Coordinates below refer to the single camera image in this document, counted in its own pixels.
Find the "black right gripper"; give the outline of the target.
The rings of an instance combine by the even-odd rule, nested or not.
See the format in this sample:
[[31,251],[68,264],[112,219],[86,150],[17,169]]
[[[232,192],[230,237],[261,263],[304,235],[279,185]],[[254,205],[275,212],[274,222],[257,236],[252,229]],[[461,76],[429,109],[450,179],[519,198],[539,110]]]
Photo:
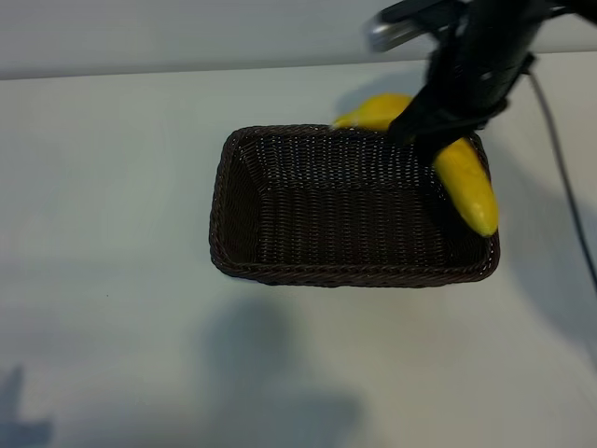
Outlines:
[[505,107],[537,34],[536,1],[472,1],[421,94],[390,124],[388,139],[435,157]]

